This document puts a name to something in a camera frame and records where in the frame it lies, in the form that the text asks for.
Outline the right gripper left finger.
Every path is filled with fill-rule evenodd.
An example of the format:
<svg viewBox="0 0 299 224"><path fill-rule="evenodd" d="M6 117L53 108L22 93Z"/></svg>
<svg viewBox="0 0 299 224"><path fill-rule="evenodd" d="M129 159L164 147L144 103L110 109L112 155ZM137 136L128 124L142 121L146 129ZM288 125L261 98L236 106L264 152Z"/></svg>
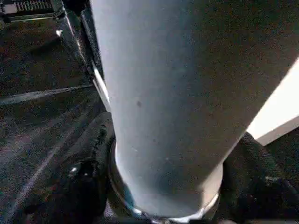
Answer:
<svg viewBox="0 0 299 224"><path fill-rule="evenodd" d="M95 125L89 147L68 156L58 167L56 180L24 209L27 224L92 224L104 213L108 158L115 139L111 113L101 113Z"/></svg>

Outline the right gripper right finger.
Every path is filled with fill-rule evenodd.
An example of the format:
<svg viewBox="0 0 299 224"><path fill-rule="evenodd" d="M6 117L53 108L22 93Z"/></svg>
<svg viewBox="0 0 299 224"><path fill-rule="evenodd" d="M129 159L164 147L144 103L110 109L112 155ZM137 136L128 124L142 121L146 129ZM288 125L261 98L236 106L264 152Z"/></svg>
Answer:
<svg viewBox="0 0 299 224"><path fill-rule="evenodd" d="M272 156L245 133L224 161L219 207L212 220L234 224L299 222L299 192Z"/></svg>

